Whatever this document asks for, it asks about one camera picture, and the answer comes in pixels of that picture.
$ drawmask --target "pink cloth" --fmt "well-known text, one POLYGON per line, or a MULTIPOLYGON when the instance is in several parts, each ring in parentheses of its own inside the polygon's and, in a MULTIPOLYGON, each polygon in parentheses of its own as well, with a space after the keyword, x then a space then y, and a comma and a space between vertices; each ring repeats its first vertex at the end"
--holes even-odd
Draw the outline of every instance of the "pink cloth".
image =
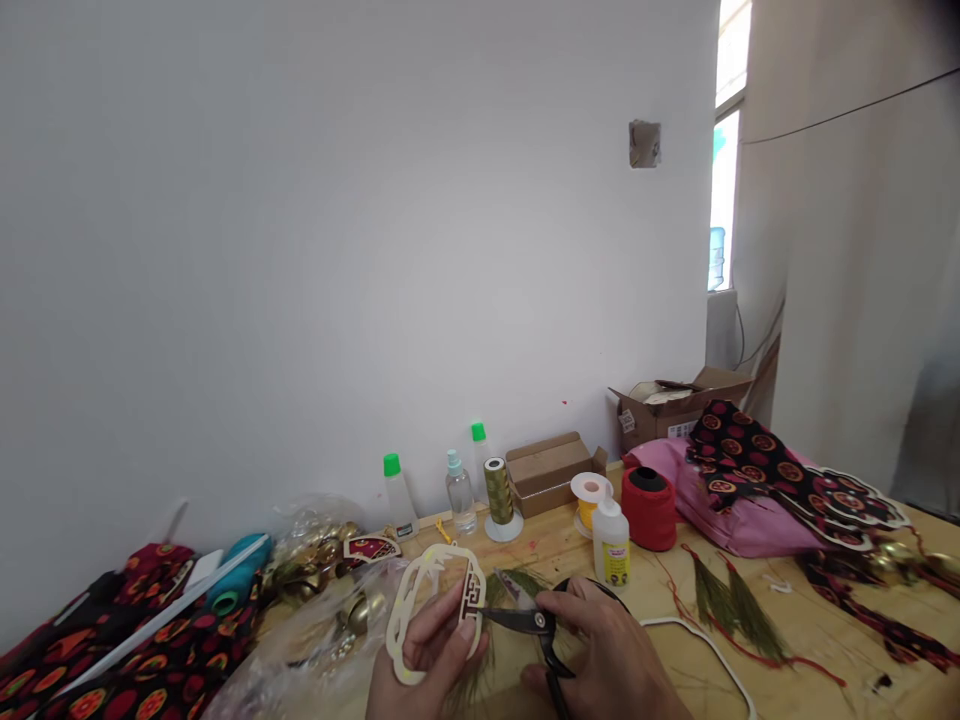
MULTIPOLYGON (((677 510, 700 532, 724 550, 740 557, 781 557, 826 546, 806 527, 794 520, 772 498, 738 500, 727 515, 710 509, 706 488, 697 466, 686 460, 686 438, 651 440, 627 455, 652 468, 674 484, 677 510)), ((794 453, 805 465, 807 458, 794 453)))

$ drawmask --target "fingernail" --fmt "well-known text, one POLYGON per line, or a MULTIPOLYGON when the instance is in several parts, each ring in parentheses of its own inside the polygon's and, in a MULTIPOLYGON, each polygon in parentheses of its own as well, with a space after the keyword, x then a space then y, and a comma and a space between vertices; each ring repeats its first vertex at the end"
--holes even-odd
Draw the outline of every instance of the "fingernail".
POLYGON ((467 618, 462 623, 460 627, 457 628, 457 632, 460 633, 460 637, 464 640, 473 640, 473 636, 477 632, 477 622, 473 618, 467 618))

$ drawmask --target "small cardboard box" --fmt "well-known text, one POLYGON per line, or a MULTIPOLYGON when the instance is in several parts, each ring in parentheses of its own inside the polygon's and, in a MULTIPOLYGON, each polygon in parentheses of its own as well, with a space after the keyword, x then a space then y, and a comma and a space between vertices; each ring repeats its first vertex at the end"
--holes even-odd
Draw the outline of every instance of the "small cardboard box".
POLYGON ((753 379, 743 373, 705 367, 690 383, 696 388, 692 394, 659 405, 647 405, 613 388, 607 388, 620 399, 617 403, 620 454, 628 453, 648 440, 687 437, 709 401, 721 399, 739 403, 747 394, 751 382, 753 379))
POLYGON ((507 453, 514 500, 525 518, 576 502, 570 481, 582 472, 606 476, 607 451, 598 447, 591 456, 580 433, 558 435, 507 453))

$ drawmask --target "green bottle cap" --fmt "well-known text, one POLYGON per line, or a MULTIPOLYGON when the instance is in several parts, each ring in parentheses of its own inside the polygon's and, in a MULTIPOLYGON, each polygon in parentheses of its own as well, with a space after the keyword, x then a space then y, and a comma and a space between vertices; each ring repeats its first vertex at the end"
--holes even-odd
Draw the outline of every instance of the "green bottle cap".
POLYGON ((390 453, 383 456, 383 474, 386 477, 393 477, 400 474, 400 456, 396 453, 390 453))

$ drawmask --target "plastic spray bottle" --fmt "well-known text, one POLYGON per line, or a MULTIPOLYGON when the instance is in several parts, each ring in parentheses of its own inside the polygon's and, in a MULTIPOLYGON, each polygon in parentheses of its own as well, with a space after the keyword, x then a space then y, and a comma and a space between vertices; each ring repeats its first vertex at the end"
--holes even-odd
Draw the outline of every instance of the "plastic spray bottle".
POLYGON ((610 494, 593 511, 593 565, 597 580, 615 592, 630 581, 630 523, 610 494))
POLYGON ((461 535, 469 535, 477 529, 477 511, 473 509, 473 490, 470 474, 463 469, 463 462, 456 450, 447 451, 447 497, 453 510, 453 524, 461 535))
POLYGON ((397 529, 397 539, 409 540, 420 532, 420 519, 410 502, 407 481, 400 470, 400 456, 390 453, 383 457, 383 477, 387 485, 387 500, 390 503, 390 519, 397 529))

